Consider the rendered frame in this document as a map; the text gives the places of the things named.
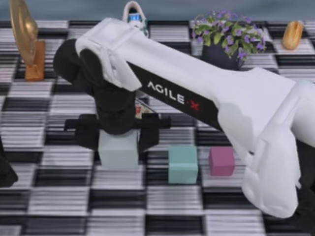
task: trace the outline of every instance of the flower pot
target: flower pot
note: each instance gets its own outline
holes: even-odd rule
[[[217,45],[214,43],[210,46],[203,45],[201,60],[221,69],[240,70],[243,61],[238,59],[237,55],[236,52],[229,58],[219,42]]]

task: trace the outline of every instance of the black and white checkered floor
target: black and white checkered floor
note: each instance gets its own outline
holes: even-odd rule
[[[97,155],[78,147],[73,132],[63,132],[67,118],[95,113],[93,100],[57,78],[54,52],[96,22],[38,22],[46,40],[45,81],[27,83],[25,67],[9,22],[0,23],[1,135],[7,157],[20,180],[0,190],[0,236],[264,236],[302,234],[282,220],[262,214],[244,197],[244,166],[239,159],[231,177],[211,177],[210,146],[229,145],[216,130],[149,98],[157,112],[171,115],[173,127],[161,131],[160,145],[141,157],[133,172],[105,172]],[[199,56],[190,38],[191,24],[150,22],[153,40]],[[286,22],[259,22],[267,51],[243,66],[261,66],[294,80],[315,81],[315,22],[305,22],[297,50],[280,40]],[[167,147],[196,145],[196,185],[167,183]]]

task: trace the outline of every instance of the bread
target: bread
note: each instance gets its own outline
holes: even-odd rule
[[[288,50],[294,50],[299,46],[302,37],[303,26],[300,22],[292,21],[285,29],[282,46]]]

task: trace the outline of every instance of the white plastic cover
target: white plastic cover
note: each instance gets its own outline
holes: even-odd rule
[[[246,165],[242,189],[248,200],[275,217],[295,212],[301,175],[295,138],[315,146],[313,84],[262,68],[223,70],[110,18],[79,38],[76,46],[78,53],[84,48],[97,53],[104,78],[120,87],[139,88],[126,68],[128,61],[212,100],[222,129]],[[112,55],[119,59],[109,59]],[[111,67],[121,74],[115,76]]]

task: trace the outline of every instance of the magenta block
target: magenta block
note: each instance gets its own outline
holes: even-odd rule
[[[210,175],[231,176],[235,168],[232,147],[212,147],[209,153]]]

